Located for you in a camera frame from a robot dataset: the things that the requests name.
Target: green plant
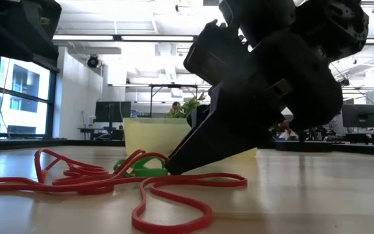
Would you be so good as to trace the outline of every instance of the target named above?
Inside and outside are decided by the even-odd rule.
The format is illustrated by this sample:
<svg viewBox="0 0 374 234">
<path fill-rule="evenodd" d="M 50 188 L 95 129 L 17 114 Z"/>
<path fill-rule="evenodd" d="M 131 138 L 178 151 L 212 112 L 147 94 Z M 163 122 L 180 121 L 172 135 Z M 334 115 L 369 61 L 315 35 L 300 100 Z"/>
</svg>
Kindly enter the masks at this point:
<svg viewBox="0 0 374 234">
<path fill-rule="evenodd" d="M 187 116 L 198 106 L 200 106 L 200 101 L 205 99 L 205 93 L 202 93 L 199 98 L 193 97 L 191 100 L 187 101 L 181 106 L 181 111 L 175 114 L 168 114 L 167 118 L 187 118 Z"/>
</svg>

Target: security camera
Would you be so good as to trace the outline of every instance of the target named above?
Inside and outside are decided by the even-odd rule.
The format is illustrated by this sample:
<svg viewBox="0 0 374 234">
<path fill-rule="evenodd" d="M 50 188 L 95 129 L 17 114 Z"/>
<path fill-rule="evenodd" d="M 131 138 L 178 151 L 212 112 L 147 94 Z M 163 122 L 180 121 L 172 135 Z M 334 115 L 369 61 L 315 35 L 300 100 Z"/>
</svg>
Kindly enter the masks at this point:
<svg viewBox="0 0 374 234">
<path fill-rule="evenodd" d="M 98 68 L 102 65 L 102 62 L 99 60 L 99 55 L 90 55 L 88 60 L 89 68 Z"/>
</svg>

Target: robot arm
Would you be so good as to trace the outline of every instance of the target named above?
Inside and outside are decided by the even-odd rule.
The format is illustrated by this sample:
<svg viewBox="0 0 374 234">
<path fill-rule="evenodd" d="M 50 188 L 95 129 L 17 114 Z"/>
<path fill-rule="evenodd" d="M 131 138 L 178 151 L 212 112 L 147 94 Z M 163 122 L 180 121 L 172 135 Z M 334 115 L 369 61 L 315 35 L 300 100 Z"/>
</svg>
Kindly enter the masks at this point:
<svg viewBox="0 0 374 234">
<path fill-rule="evenodd" d="M 211 103 L 192 113 L 192 130 L 166 165 L 172 174 L 266 144 L 285 107 L 294 131 L 330 122 L 342 89 L 329 63 L 359 52 L 368 35 L 358 0 L 310 0 L 297 8 L 292 0 L 224 0 L 219 9 L 228 27 L 208 23 L 184 61 L 212 85 Z"/>
</svg>

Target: yellow container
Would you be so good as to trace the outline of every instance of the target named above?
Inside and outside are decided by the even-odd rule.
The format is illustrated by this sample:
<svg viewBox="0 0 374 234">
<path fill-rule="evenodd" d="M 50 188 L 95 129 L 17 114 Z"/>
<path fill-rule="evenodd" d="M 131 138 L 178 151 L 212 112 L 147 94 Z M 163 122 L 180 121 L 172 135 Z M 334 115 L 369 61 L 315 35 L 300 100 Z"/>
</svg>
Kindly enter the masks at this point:
<svg viewBox="0 0 374 234">
<path fill-rule="evenodd" d="M 191 129 L 182 118 L 125 118 L 123 128 L 127 155 L 143 149 L 167 156 Z"/>
</svg>

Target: ceiling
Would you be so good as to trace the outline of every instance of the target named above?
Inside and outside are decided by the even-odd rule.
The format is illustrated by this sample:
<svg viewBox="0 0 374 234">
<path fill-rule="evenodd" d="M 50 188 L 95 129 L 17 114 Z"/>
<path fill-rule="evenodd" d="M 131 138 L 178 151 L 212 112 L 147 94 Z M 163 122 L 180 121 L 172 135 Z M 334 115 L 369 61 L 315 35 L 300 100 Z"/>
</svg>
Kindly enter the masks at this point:
<svg viewBox="0 0 374 234">
<path fill-rule="evenodd" d="M 216 1 L 211 0 L 57 0 L 63 11 L 57 34 L 159 34 L 198 35 L 206 23 L 213 19 L 224 21 Z M 304 0 L 294 0 L 299 5 Z M 369 36 L 374 37 L 374 6 L 365 6 L 369 15 Z M 155 55 L 156 43 L 82 42 L 68 44 L 74 48 L 120 48 L 121 55 L 105 57 L 106 63 L 114 59 L 127 58 L 127 66 L 133 74 L 148 73 L 154 76 L 163 73 L 165 64 Z M 176 47 L 188 44 L 175 44 Z M 86 53 L 79 53 L 83 59 Z M 186 73 L 183 57 L 174 57 L 177 73 Z M 362 69 L 374 63 L 374 46 L 367 46 L 360 53 L 333 63 L 334 75 L 339 72 L 362 75 Z"/>
</svg>

